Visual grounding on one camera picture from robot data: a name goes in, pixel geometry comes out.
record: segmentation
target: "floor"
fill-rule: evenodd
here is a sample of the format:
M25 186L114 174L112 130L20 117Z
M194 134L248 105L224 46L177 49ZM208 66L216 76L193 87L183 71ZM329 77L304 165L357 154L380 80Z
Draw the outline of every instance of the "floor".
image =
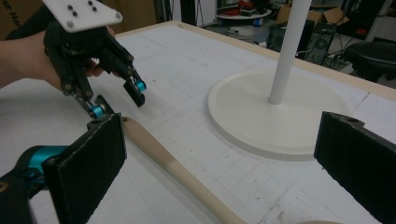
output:
M214 24L206 26L206 29L266 48L266 37L269 34L268 26L270 26L271 24L273 24L273 21L264 21L262 27L253 27L246 22L230 23L229 21L227 21L224 24ZM327 58L325 59L322 66L331 68L345 74L349 74L351 76L356 76L350 62L334 56L342 55L341 52L343 52L347 46L361 41L362 40L360 39L353 38L347 35L335 34L329 47ZM378 84L396 89L396 79L387 80L386 76L382 76L378 80Z

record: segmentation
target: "teal joint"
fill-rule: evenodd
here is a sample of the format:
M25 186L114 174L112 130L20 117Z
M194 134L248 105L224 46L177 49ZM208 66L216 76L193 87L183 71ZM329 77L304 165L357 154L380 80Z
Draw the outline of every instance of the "teal joint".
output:
M146 85L141 81L136 82L136 87L139 89L140 92L142 92L146 89Z
M29 162L29 168L36 168L41 174L44 174L41 163L49 157L59 155L66 147L42 147L40 148Z
M102 107L100 107L99 105L92 105L91 110L97 118L101 118L105 114Z

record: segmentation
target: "wooden stick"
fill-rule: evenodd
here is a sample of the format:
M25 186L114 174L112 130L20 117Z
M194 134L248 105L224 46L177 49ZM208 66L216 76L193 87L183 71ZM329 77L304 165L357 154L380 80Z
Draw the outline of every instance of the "wooden stick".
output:
M122 118L122 124L125 135L137 147L180 182L222 223L246 223L176 160L143 126L125 117Z

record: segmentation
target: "white table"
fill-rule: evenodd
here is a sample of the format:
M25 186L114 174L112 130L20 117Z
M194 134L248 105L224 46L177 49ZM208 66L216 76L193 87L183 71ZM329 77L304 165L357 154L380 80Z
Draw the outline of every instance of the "white table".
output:
M225 140L207 115L211 88L242 71L276 69L278 54L171 21L118 36L145 80L137 108L123 80L90 78L96 94L136 119L248 223L330 220L377 223L317 161L275 161ZM335 90L366 128L396 143L396 90L296 60L292 71ZM0 175L29 147L70 145L91 119L72 97L22 80L0 90ZM193 196L127 140L127 160L89 223L218 223ZM50 194L31 204L38 223L57 223Z

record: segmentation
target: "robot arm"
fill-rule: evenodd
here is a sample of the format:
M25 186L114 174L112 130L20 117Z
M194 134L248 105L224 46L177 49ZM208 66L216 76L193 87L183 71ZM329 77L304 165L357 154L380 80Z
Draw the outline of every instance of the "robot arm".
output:
M61 224L86 223L122 167L120 114L95 119L68 147L31 147L0 177L0 222L35 223L29 200L48 189Z

